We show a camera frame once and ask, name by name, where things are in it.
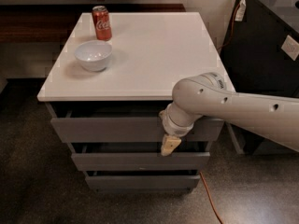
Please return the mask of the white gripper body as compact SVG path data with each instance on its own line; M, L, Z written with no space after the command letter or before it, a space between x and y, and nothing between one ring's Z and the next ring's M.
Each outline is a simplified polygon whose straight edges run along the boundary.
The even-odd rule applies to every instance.
M162 124L167 134L183 137L193 128L194 123L202 115L187 113L175 103L171 103L162 111Z

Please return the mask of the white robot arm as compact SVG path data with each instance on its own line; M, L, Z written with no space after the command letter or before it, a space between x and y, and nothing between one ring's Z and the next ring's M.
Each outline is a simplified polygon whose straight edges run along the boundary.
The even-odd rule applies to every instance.
M299 151L299 100L228 91L221 75L187 77L172 90L173 102L160 113L165 130L161 154L170 155L203 116L222 119Z

